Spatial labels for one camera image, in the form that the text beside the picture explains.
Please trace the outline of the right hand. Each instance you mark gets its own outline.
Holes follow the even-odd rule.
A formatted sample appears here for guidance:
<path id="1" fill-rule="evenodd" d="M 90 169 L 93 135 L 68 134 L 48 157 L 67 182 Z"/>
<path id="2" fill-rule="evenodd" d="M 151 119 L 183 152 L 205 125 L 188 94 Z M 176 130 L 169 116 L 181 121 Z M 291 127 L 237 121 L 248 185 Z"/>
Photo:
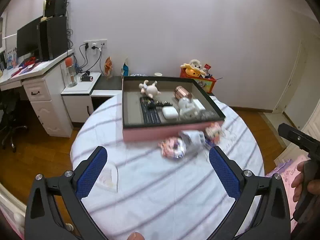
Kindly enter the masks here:
<path id="1" fill-rule="evenodd" d="M 302 191 L 303 191 L 303 181 L 304 181 L 304 165 L 306 161 L 303 161 L 297 165 L 297 170 L 300 172 L 295 179 L 293 180 L 291 187 L 294 188 L 293 201 L 298 202 Z M 320 181 L 319 179 L 315 179 L 309 182 L 308 191 L 314 195 L 320 195 Z"/>

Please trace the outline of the left hand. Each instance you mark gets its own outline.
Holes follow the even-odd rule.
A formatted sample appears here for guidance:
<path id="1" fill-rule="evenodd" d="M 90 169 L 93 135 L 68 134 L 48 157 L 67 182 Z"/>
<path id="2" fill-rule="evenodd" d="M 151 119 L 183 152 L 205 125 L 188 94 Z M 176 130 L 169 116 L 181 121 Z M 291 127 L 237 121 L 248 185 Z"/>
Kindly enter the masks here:
<path id="1" fill-rule="evenodd" d="M 129 235 L 127 240 L 145 240 L 144 236 L 138 232 L 133 232 Z"/>

